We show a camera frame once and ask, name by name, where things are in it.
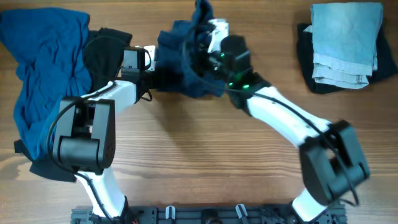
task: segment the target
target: wooden table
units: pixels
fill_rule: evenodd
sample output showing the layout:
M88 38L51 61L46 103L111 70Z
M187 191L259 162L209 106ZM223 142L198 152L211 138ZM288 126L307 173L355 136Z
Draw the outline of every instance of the wooden table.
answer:
M157 44L160 30L189 19L193 1L15 4L0 9L64 7L90 13L90 29L134 35L131 45ZM315 95L304 84L296 56L300 22L310 22L311 1L212 1L231 33L244 35L254 68L288 99L312 114L356 128L371 168L358 187L361 206L349 223L398 222L398 75L363 90ZM398 2L384 2L384 25L398 58ZM19 139L12 118L22 82L17 63L0 45L0 222L68 223L70 210L90 201L81 184L41 179L14 154ZM113 167L131 205L287 203L302 190L298 152L277 132L234 109L228 97L193 100L155 93L117 117Z

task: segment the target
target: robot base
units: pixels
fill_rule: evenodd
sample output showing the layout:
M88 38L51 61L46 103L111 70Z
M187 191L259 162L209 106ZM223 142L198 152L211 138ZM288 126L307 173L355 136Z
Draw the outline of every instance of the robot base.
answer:
M129 207L131 224L299 224L291 204L267 204L247 207ZM109 223L105 218L92 216L92 207L72 210L71 224ZM336 203L322 213L313 224L347 224L344 205Z

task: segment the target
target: crumpled blue cloth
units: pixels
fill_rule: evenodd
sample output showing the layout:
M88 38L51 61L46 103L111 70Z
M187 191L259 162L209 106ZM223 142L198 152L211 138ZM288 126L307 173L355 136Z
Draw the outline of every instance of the crumpled blue cloth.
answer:
M160 80L159 91L179 92L192 98L198 98L207 94L221 96L223 90L213 88L201 82L196 74L190 73L182 66L182 42L188 31L197 24L207 23L213 19L213 9L207 0L197 0L196 9L192 15L192 21L175 21L170 32L161 31L157 39L159 43L158 61L156 62L157 78ZM205 39L207 35L197 32L190 40ZM224 81L215 80L214 75L205 72L202 79L214 85L224 87Z
M90 90L82 58L89 15L42 8L3 11L0 16L0 41L17 60L16 73L24 82L14 119L31 157L39 160L47 154L45 138L60 100Z
M315 81L343 88L367 85L366 75L377 70L374 56L382 24L382 4L314 4L311 11Z

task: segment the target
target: clothing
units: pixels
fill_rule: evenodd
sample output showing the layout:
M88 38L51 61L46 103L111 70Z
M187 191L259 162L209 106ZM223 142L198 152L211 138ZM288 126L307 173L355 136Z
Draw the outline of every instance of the clothing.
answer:
M197 0L196 9L192 15L192 21L175 21L170 32L161 31L157 39L159 43L158 61L156 63L157 80L156 86L159 91L174 91L192 98L201 97L207 94L221 96L223 90L205 85L190 73L181 64L182 42L188 31L195 25L207 22L213 18L213 10L207 0ZM196 32L190 37L190 41L195 39L205 40L208 36L205 32ZM224 87L224 81L215 80L210 72L202 73L202 79L214 85Z
M50 180L76 182L75 175L61 170L52 161L48 159L42 159L39 161L33 160L22 140L14 141L14 148L15 153L22 153L32 162L29 169L31 173Z
M129 46L131 39L131 34L109 28L90 31L83 60L93 80L91 92L114 80L123 61L124 48Z
M60 100L90 90L82 51L88 22L87 13L59 8L1 13L0 40L17 60L16 73L24 82L14 119L34 161L47 154L45 137Z
M343 88L368 85L377 68L375 44L382 23L380 3L314 4L312 11L313 78Z
M297 56L302 69L302 75L308 88L313 93L325 94L332 93L344 88L333 85L317 83L312 78L313 72L313 48L312 48L312 33L303 32L309 24L299 24L297 26L298 42L297 42ZM376 40L377 50L377 71L373 71L371 77L367 77L370 84L381 81L398 73L397 65L391 55L391 50L383 32L380 28L379 35Z

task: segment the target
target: dark blue cloth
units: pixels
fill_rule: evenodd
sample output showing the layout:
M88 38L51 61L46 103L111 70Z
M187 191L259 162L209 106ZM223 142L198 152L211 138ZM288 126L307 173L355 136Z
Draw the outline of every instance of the dark blue cloth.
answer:
M24 84L14 108L21 139L33 160L47 153L45 137L64 96L88 93L83 66L89 15L59 8L3 11L0 41L18 62Z
M213 18L213 9L207 0L197 0L195 12L192 15L192 21L175 21L170 32L161 31L157 41L159 43L159 53L156 62L156 71L159 76L159 91L174 91L187 95L192 98L201 97L207 94L221 96L223 90L213 88L201 82L196 74L188 72L182 66L182 42L188 31L197 24L207 22ZM203 33L197 32L197 36L192 35L190 38L193 42L194 38L204 36ZM215 80L210 72L205 72L202 79L214 85L224 87L224 81Z

